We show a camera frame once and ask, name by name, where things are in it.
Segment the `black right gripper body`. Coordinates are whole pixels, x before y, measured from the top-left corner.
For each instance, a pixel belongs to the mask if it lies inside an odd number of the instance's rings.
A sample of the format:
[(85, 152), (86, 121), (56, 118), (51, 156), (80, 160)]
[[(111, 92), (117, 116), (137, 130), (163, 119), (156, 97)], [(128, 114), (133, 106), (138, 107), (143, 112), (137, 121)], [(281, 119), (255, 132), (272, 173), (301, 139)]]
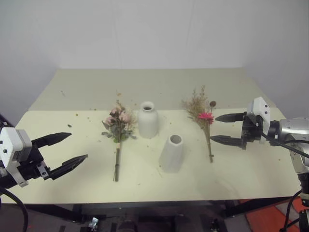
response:
[(245, 116), (242, 123), (240, 147), (245, 150), (248, 142), (260, 140), (262, 132), (263, 119), (261, 116), (254, 116), (253, 121), (248, 116)]

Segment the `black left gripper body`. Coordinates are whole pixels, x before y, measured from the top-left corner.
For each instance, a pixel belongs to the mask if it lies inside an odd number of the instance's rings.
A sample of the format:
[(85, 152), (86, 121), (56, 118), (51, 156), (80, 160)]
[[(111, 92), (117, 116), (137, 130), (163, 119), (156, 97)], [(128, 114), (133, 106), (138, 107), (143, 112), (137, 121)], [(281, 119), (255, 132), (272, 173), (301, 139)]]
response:
[(22, 177), (25, 180), (37, 179), (42, 177), (44, 180), (50, 178), (50, 168), (44, 162), (38, 148), (33, 147), (26, 161), (20, 162), (18, 167)]

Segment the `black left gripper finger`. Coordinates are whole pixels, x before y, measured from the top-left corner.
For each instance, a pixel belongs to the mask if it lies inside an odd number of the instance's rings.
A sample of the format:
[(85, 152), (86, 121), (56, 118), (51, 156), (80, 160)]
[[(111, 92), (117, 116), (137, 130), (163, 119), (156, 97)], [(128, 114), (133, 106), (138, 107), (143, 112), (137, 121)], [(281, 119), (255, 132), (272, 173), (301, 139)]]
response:
[(69, 136), (71, 136), (71, 133), (69, 132), (58, 132), (58, 133), (49, 134), (49, 135), (37, 138), (31, 141), (32, 142), (31, 151), (37, 150), (43, 146), (51, 146), (51, 145), (57, 144)]
[(62, 163), (62, 165), (54, 170), (51, 170), (49, 172), (49, 177), (52, 180), (56, 180), (59, 177), (62, 177), (63, 175), (73, 171), (78, 165), (80, 165), (86, 158), (88, 157), (88, 155), (81, 155), (81, 156), (77, 156), (74, 157), (72, 159), (69, 159), (67, 161), (65, 161), (64, 163)]

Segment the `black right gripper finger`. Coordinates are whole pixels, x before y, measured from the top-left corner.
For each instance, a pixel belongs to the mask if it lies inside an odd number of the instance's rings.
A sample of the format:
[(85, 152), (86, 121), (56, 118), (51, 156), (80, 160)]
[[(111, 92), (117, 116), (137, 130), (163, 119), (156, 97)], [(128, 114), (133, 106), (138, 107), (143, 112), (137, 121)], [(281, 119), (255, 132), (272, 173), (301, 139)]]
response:
[(236, 146), (242, 148), (242, 140), (226, 135), (215, 135), (210, 137), (211, 140), (223, 145)]
[(215, 121), (225, 122), (225, 123), (232, 123), (236, 121), (243, 121), (244, 117), (246, 116), (246, 112), (243, 113), (230, 113), (221, 115), (215, 118)]

